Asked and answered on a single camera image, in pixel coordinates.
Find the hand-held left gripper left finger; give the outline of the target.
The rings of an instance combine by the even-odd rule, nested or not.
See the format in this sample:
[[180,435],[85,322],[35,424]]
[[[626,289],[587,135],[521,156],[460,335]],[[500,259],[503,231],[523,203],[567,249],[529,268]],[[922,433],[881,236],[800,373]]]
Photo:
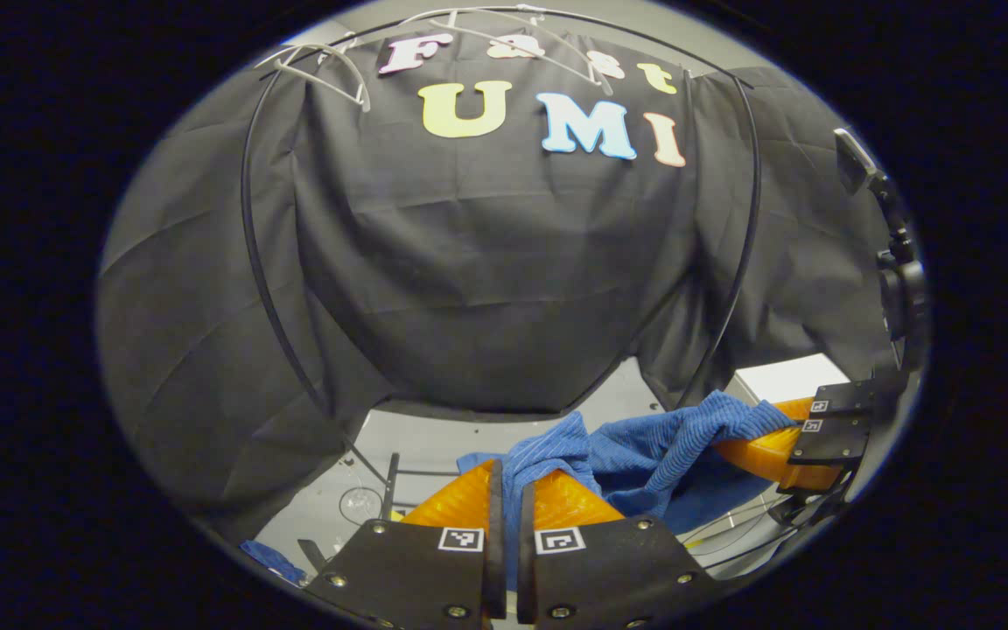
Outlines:
[[401,520],[365,521],[303,591],[375,630],[492,630],[507,617],[504,551],[501,463],[491,459]]

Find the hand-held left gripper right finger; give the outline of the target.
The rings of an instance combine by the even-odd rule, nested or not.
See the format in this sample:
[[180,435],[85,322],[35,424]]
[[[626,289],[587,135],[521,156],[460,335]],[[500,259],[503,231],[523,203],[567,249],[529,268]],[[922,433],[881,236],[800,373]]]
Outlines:
[[517,541],[517,618],[535,630],[664,630],[724,595],[661,520],[563,471],[524,487]]

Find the blue corduroy jacket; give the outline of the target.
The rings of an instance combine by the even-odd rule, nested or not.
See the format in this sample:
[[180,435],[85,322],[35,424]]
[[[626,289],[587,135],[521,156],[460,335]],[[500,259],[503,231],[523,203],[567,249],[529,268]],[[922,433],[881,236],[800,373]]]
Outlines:
[[501,462],[507,583],[514,589],[521,495],[528,483],[561,472],[626,517],[653,517],[672,533],[688,533],[768,488],[767,479],[725,462],[718,446],[795,427],[769,402],[747,404],[716,391],[692,407],[596,428],[577,410],[557,420],[504,425],[372,412],[364,434],[442,456],[460,473]]

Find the white clothes hanger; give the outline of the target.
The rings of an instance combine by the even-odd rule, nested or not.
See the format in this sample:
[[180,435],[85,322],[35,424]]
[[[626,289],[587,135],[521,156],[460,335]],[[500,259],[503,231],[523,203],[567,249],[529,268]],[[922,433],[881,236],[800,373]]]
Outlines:
[[[353,78],[356,79],[357,87],[355,92],[349,93],[345,91],[345,89],[336,87],[336,85],[327,82],[327,80],[320,79],[318,75],[311,72],[295,67],[293,62],[301,60],[303,51],[327,53],[327,55],[333,56],[334,59],[343,64],[344,67],[348,69],[349,73],[351,73]],[[363,74],[361,74],[360,69],[351,59],[349,59],[347,54],[339,48],[324,44],[295,44],[284,48],[282,51],[272,53],[272,55],[265,57],[265,59],[256,62],[255,68],[265,67],[265,65],[268,64],[271,64],[273,72],[296,76],[304,82],[331,89],[336,93],[336,95],[343,96],[353,104],[359,105],[361,112],[367,113],[371,111],[371,97],[369,97],[367,83],[365,82]]]
[[[461,25],[459,25],[459,17],[463,15],[499,17],[511,21],[511,23],[529,25],[529,27],[532,27],[535,31],[551,37],[560,46],[568,48],[568,51],[571,52],[573,56],[577,57],[580,62],[584,64],[585,71],[580,71],[580,69],[576,69],[571,64],[552,59],[547,52],[543,52],[543,48],[540,46],[528,46],[517,43],[517,41],[506,41],[503,36],[493,36],[491,33],[484,31],[476,31],[476,29],[461,27]],[[597,65],[589,59],[587,53],[581,52],[579,48],[569,43],[564,37],[557,35],[553,31],[549,31],[548,28],[545,28],[544,25],[540,23],[540,20],[547,15],[548,11],[544,8],[527,4],[466,5],[465,7],[433,9],[413,13],[413,15],[405,17],[403,20],[397,21],[396,25],[427,23],[429,25],[433,25],[433,27],[444,29],[444,31],[464,33],[464,35],[476,37],[476,39],[486,40],[487,43],[492,45],[507,46],[509,48],[516,49],[516,51],[528,53],[532,59],[547,61],[553,65],[553,67],[564,69],[565,72],[580,77],[580,79],[584,82],[600,88],[604,95],[612,96],[613,87],[611,82],[609,82],[608,77],[600,71]]]

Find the black metal clothes rack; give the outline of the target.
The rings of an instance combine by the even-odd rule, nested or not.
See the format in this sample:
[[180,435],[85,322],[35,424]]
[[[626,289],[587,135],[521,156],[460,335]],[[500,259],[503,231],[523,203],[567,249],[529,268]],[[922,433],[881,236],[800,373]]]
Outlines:
[[[540,46],[504,17],[461,27]],[[347,448],[383,414],[544,422],[633,359],[665,407],[731,381],[732,301],[697,219],[703,124],[685,52],[553,13],[613,95],[427,23],[340,48],[371,111],[273,72],[248,128],[241,218],[277,343]]]

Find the white box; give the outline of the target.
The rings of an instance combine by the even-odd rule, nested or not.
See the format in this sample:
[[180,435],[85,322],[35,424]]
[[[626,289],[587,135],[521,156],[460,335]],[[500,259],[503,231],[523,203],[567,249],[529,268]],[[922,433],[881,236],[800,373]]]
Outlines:
[[724,392],[747,404],[788,402],[812,397],[822,386],[850,382],[823,353],[760,366],[737,368]]

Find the clear round disc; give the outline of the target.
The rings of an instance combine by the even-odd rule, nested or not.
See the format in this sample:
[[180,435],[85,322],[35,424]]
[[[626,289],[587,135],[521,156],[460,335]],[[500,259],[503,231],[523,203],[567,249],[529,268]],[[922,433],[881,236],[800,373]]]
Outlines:
[[339,498],[339,514],[359,527],[368,520],[383,518],[383,494],[371,487],[349,487]]

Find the black backdrop cloth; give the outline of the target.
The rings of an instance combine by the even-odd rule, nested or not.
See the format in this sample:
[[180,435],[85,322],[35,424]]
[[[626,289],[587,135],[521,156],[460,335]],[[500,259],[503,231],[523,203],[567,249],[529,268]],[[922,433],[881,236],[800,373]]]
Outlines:
[[578,406],[632,356],[675,406],[736,368],[891,354],[876,200],[845,125],[773,66],[692,74],[607,41],[612,94],[427,31],[248,62],[173,121],[97,271],[97,346],[129,447],[239,542],[374,407],[503,420]]

